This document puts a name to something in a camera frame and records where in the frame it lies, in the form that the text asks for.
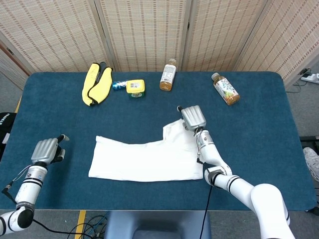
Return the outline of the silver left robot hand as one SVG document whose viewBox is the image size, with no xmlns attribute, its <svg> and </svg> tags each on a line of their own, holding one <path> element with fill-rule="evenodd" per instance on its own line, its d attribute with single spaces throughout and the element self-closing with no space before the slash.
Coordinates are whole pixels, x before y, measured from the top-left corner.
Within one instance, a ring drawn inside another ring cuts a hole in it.
<svg viewBox="0 0 319 239">
<path fill-rule="evenodd" d="M 69 141 L 69 137 L 61 134 L 55 138 L 39 141 L 31 157 L 32 164 L 44 167 L 55 162 L 61 162 L 65 156 L 65 149 L 62 149 L 59 144 L 64 140 Z"/>
</svg>

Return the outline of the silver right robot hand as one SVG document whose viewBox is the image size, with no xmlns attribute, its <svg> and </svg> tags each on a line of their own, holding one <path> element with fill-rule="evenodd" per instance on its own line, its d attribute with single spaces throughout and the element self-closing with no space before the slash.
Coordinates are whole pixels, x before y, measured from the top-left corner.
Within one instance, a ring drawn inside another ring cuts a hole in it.
<svg viewBox="0 0 319 239">
<path fill-rule="evenodd" d="M 206 126 L 206 119 L 200 106 L 196 105 L 187 108 L 177 106 L 177 111 L 182 115 L 182 119 L 184 120 L 183 125 L 186 130 L 196 131 L 196 129 Z"/>
</svg>

